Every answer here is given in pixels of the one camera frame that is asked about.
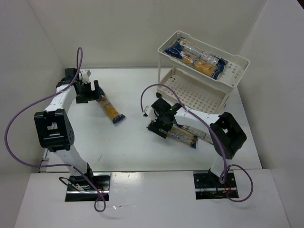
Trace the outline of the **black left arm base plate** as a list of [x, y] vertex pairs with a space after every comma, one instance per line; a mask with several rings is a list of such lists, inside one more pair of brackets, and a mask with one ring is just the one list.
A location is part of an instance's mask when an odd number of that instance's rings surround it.
[[59, 177], [59, 180], [66, 185], [65, 202], [87, 202], [95, 201], [99, 195], [95, 188], [104, 196], [105, 201], [109, 200], [111, 173], [95, 172], [91, 182], [92, 187], [80, 176], [80, 180], [70, 176], [69, 178]]

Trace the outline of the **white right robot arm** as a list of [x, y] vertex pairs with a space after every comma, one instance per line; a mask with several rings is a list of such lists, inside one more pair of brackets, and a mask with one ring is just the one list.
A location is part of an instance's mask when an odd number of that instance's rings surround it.
[[247, 140], [245, 132], [231, 113], [208, 114], [180, 103], [170, 105], [163, 98], [158, 98], [152, 105], [143, 108], [142, 112], [143, 116], [151, 120], [148, 130], [164, 139], [173, 126], [179, 125], [186, 125], [210, 135], [215, 151], [223, 160], [222, 167], [215, 161], [210, 171], [218, 176], [220, 183], [226, 181], [228, 160], [233, 159]]

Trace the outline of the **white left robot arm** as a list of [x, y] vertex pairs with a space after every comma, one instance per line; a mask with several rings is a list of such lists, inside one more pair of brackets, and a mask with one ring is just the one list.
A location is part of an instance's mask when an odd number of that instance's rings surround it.
[[90, 70], [65, 69], [65, 77], [56, 86], [56, 95], [42, 112], [34, 115], [41, 147], [53, 152], [68, 165], [69, 187], [91, 189], [93, 172], [74, 146], [75, 133], [67, 116], [73, 101], [88, 103], [100, 98], [98, 81], [90, 82]]

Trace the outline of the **spaghetti bag blue yellow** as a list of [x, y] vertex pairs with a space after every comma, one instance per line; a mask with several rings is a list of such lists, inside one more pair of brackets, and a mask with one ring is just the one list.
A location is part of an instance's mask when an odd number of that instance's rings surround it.
[[109, 117], [109, 119], [112, 121], [113, 124], [117, 124], [125, 119], [125, 115], [119, 113], [112, 103], [107, 98], [105, 92], [102, 90], [101, 87], [99, 87], [99, 94], [100, 99], [97, 100], [99, 105], [103, 108], [106, 115]]
[[216, 67], [212, 64], [209, 64], [188, 52], [181, 51], [179, 48], [179, 44], [175, 46], [172, 45], [171, 47], [165, 50], [165, 53], [177, 58], [182, 63], [213, 79], [217, 79], [219, 74], [222, 73], [225, 69], [225, 67]]

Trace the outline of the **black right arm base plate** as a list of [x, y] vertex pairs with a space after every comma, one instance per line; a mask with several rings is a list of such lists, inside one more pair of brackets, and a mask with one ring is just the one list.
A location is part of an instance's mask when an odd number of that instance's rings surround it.
[[228, 172], [227, 180], [224, 184], [219, 182], [219, 178], [210, 171], [197, 171], [193, 173], [196, 200], [226, 199], [227, 194], [238, 199], [238, 190], [235, 175]]

